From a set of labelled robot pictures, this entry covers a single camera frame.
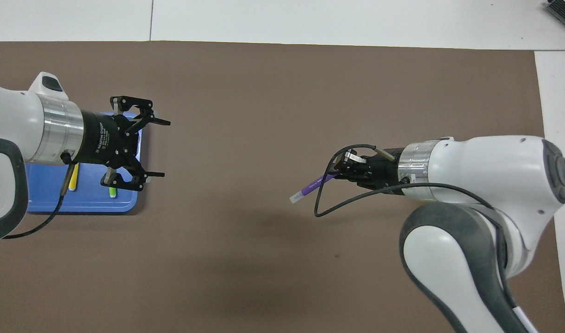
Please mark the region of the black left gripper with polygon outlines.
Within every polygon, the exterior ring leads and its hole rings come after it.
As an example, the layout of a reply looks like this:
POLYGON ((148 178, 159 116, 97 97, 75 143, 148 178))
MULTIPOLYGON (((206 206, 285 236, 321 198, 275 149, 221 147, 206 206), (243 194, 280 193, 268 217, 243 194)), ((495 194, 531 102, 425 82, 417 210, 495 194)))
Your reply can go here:
POLYGON ((111 97, 110 103, 114 115, 91 111, 82 111, 83 137, 81 147, 76 154, 80 164, 100 164, 107 166, 102 177, 102 186, 128 191, 143 191, 144 185, 153 177, 165 177, 165 173, 151 172, 143 168, 138 160, 126 161, 124 165, 115 162, 124 149, 135 152, 135 135, 147 124, 170 126, 172 123, 155 115, 153 101, 136 97, 111 97), (139 112, 132 120, 124 116, 131 108, 139 112), (131 176, 125 181, 118 168, 124 168, 131 176))

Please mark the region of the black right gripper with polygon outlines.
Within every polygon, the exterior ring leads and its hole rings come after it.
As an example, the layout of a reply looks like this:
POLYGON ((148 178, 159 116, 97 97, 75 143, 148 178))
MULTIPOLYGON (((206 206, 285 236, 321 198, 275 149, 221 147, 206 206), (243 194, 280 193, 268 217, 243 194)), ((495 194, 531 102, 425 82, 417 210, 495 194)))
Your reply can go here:
POLYGON ((399 158, 404 148, 386 149, 386 152, 395 157, 394 162, 388 161, 386 158, 375 154, 374 156, 356 154, 354 149, 340 150, 335 158, 336 167, 346 167, 336 169, 335 179, 348 180, 350 182, 359 182, 359 187, 369 190, 377 190, 379 188, 391 187, 400 184, 398 177, 399 158), (354 165, 369 165, 368 170, 354 165))

